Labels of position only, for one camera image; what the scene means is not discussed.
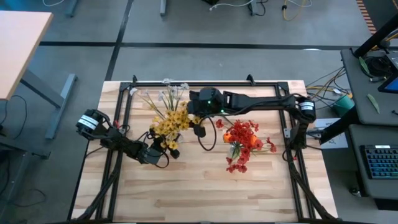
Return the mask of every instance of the flower bouquet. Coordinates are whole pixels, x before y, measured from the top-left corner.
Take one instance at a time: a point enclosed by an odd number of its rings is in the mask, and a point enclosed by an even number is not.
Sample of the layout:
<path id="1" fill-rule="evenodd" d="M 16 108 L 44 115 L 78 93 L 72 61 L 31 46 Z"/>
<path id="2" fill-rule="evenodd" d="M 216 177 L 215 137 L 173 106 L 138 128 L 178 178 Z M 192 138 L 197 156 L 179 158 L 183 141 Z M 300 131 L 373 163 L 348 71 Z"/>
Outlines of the flower bouquet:
<path id="1" fill-rule="evenodd" d="M 216 122 L 217 128 L 222 128 L 224 124 L 222 120 L 219 119 Z M 251 153 L 255 152 L 276 152 L 275 144 L 267 138 L 267 145 L 265 150 L 263 150 L 264 143 L 257 138 L 254 134 L 259 130 L 259 125 L 253 123 L 251 120 L 248 122 L 242 122 L 236 120 L 232 124 L 232 127 L 228 128 L 223 135 L 223 140 L 226 143 L 231 144 L 229 150 L 229 156 L 226 158 L 229 167 L 226 169 L 230 173 L 234 170 L 245 173 L 247 171 L 246 163 L 250 160 Z"/>
<path id="2" fill-rule="evenodd" d="M 162 101 L 165 106 L 165 111 L 161 111 L 153 102 L 146 90 L 140 97 L 154 110 L 157 116 L 152 120 L 153 124 L 150 126 L 150 133 L 155 133 L 160 141 L 160 146 L 164 149 L 169 149 L 171 156 L 176 159 L 179 156 L 178 139 L 180 131 L 187 130 L 192 121 L 198 121 L 198 118 L 191 120 L 187 113 L 187 102 L 181 101 L 185 90 L 189 90 L 189 85 L 183 83 L 180 86 L 172 86 L 170 79 L 163 80 L 166 90 L 159 91 L 158 101 Z"/>

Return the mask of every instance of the sticker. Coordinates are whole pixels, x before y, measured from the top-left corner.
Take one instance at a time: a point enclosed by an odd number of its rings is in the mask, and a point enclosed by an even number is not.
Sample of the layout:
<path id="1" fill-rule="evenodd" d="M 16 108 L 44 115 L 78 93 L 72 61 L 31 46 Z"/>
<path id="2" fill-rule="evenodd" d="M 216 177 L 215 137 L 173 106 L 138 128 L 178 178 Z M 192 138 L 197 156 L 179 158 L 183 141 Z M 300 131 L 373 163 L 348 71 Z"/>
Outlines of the sticker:
<path id="1" fill-rule="evenodd" d="M 312 106 L 302 106 L 301 110 L 313 110 Z"/>
<path id="2" fill-rule="evenodd" d="M 80 124 L 84 124 L 85 126 L 91 128 L 92 130 L 95 129 L 95 126 L 93 124 L 91 124 L 90 122 L 84 120 L 84 119 L 79 119 L 78 123 Z"/>
<path id="3" fill-rule="evenodd" d="M 300 106 L 315 106 L 313 103 L 311 102 L 304 102 L 304 103 L 299 103 L 298 105 Z"/>
<path id="4" fill-rule="evenodd" d="M 88 121 L 88 122 L 94 124 L 95 126 L 98 125 L 98 121 L 94 120 L 93 118 L 91 118 L 91 117 L 89 117 L 89 116 L 83 115 L 83 116 L 81 117 L 81 119 L 85 119 L 86 121 Z"/>
<path id="5" fill-rule="evenodd" d="M 390 146 L 375 146 L 376 149 L 389 149 Z"/>

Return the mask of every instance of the red flower bouquet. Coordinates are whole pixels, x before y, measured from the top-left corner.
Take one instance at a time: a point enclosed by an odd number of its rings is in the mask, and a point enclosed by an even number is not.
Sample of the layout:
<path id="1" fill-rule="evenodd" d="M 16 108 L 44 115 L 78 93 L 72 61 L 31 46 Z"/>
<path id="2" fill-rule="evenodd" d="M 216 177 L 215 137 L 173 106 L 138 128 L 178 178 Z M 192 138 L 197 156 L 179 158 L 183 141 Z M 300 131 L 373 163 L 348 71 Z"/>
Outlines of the red flower bouquet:
<path id="1" fill-rule="evenodd" d="M 217 128 L 224 126 L 221 119 L 216 122 Z M 226 169 L 230 173 L 234 170 L 245 173 L 247 171 L 246 163 L 250 159 L 250 154 L 254 150 L 262 151 L 264 143 L 254 134 L 254 131 L 259 130 L 259 125 L 249 122 L 235 121 L 232 127 L 228 128 L 223 135 L 224 142 L 231 143 L 230 156 L 226 158 L 229 167 Z M 267 143 L 270 145 L 270 151 L 276 152 L 276 146 L 267 138 Z"/>

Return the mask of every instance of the computer monitor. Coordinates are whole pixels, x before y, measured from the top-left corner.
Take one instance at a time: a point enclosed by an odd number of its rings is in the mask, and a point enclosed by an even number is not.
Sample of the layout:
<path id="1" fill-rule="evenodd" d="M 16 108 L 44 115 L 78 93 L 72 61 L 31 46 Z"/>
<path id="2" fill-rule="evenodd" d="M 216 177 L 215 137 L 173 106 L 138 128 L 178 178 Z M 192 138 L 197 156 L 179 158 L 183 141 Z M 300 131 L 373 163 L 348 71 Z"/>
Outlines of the computer monitor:
<path id="1" fill-rule="evenodd" d="M 378 90 L 384 93 L 398 93 L 398 76 L 390 76 L 390 78 L 379 86 Z"/>

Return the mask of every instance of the desk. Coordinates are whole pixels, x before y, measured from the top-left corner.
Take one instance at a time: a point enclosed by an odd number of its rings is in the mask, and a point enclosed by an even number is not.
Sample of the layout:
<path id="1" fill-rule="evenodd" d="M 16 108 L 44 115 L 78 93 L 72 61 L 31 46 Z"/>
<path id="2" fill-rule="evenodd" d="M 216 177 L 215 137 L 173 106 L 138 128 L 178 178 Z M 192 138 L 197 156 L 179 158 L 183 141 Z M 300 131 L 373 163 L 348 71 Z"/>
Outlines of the desk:
<path id="1" fill-rule="evenodd" d="M 384 52 L 369 52 L 367 56 L 383 56 Z M 348 129 L 350 124 L 368 124 L 398 126 L 398 117 L 392 110 L 398 110 L 398 97 L 393 93 L 381 93 L 377 88 L 381 82 L 371 83 L 361 70 L 359 59 L 350 49 L 341 51 L 341 58 L 347 72 L 347 78 L 355 107 L 351 108 L 339 121 L 324 130 L 321 144 Z M 371 94 L 379 104 L 380 114 L 374 109 L 367 95 Z"/>
<path id="2" fill-rule="evenodd" d="M 363 193 L 374 198 L 379 209 L 386 209 L 383 207 L 386 204 L 386 200 L 395 200 L 395 203 L 398 200 L 398 192 L 396 190 L 398 180 L 370 179 L 359 147 L 367 144 L 396 145 L 398 144 L 398 128 L 352 124 L 349 126 L 349 136 L 358 163 L 359 173 L 361 174 L 364 187 Z"/>
<path id="3" fill-rule="evenodd" d="M 69 93 L 77 79 L 75 74 L 70 74 L 59 94 L 27 70 L 52 17 L 49 12 L 0 11 L 0 100 L 9 100 L 21 82 L 54 105 L 55 111 L 45 134 L 47 139 L 55 137 Z"/>
<path id="4" fill-rule="evenodd" d="M 114 116 L 119 86 L 120 82 L 105 82 L 99 99 L 98 109 L 110 118 Z M 157 99 L 159 90 L 165 89 L 138 87 L 139 90 L 132 99 L 129 117 L 131 131 L 127 133 L 127 137 L 130 139 L 137 139 L 147 131 L 155 116 L 155 112 L 137 96 L 143 94 L 146 88 L 152 99 Z M 274 87 L 218 88 L 249 96 L 275 95 Z M 191 87 L 191 90 L 199 89 L 200 87 Z M 289 81 L 289 90 L 291 93 L 306 94 L 303 81 Z M 184 93 L 183 99 L 189 99 L 188 92 Z M 156 100 L 155 103 L 164 109 L 161 102 Z M 121 120 L 123 120 L 124 108 L 121 111 Z M 225 130 L 217 130 L 217 143 L 210 152 L 204 151 L 193 131 L 188 130 L 182 132 L 180 157 L 177 160 L 171 159 L 166 169 L 159 169 L 153 165 L 140 165 L 124 154 L 114 222 L 297 221 L 289 170 L 287 163 L 282 160 L 284 139 L 279 112 L 252 111 L 229 118 L 232 122 L 236 119 L 253 119 L 259 123 L 260 130 L 256 133 L 257 136 L 262 140 L 271 137 L 277 145 L 277 152 L 251 156 L 245 174 L 230 174 L 225 171 L 227 168 L 225 157 L 229 145 L 221 139 Z M 213 135 L 209 131 L 211 126 L 208 121 L 205 122 L 205 128 L 209 134 L 203 139 L 203 143 L 209 145 L 213 142 Z M 308 140 L 308 144 L 316 146 L 314 140 Z M 98 146 L 98 141 L 90 142 L 88 152 Z M 77 186 L 76 200 L 72 205 L 72 218 L 81 215 L 98 193 L 106 154 L 106 150 L 102 150 L 85 159 Z M 303 150 L 303 158 L 310 188 L 328 212 L 336 216 L 322 152 L 308 148 Z M 300 194 L 300 198 L 304 214 L 307 214 L 303 194 Z"/>

